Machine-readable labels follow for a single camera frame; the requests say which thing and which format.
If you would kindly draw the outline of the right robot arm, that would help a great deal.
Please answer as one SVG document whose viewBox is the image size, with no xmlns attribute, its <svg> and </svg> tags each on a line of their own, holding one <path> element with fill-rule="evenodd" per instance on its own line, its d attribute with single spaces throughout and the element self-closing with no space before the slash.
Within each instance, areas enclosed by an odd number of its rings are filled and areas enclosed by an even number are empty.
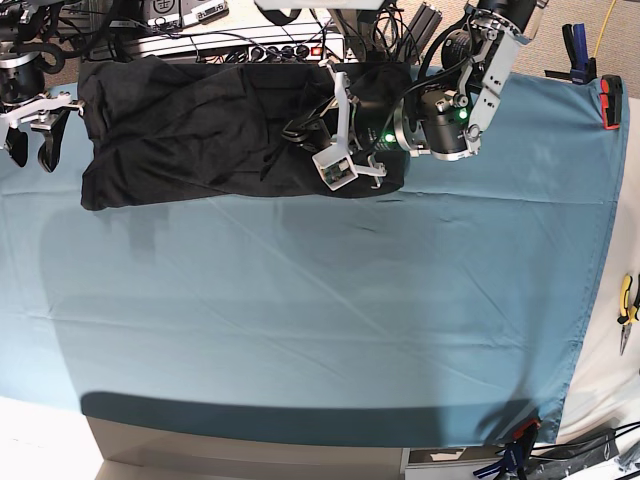
<svg viewBox="0 0 640 480">
<path fill-rule="evenodd" d="M 57 31 L 63 2 L 1 3 L 1 149 L 24 167 L 29 158 L 26 124 L 43 136 L 38 162 L 48 173 L 60 160 L 66 124 L 71 112 L 84 113 L 84 103 L 69 92 L 46 89 L 45 77 L 65 66 L 62 49 L 50 43 Z"/>
</svg>

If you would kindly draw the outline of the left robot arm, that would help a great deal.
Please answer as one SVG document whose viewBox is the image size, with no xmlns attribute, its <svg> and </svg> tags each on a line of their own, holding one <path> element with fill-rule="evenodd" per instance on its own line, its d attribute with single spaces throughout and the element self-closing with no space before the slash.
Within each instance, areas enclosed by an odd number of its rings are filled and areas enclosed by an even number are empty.
<svg viewBox="0 0 640 480">
<path fill-rule="evenodd" d="M 282 137 L 307 151 L 332 191 L 388 174 L 382 155 L 427 153 L 443 161 L 478 154 L 481 136 L 522 46 L 536 36 L 544 1 L 469 1 L 429 47 L 417 75 L 400 63 L 322 61 L 333 94 L 291 120 Z"/>
</svg>

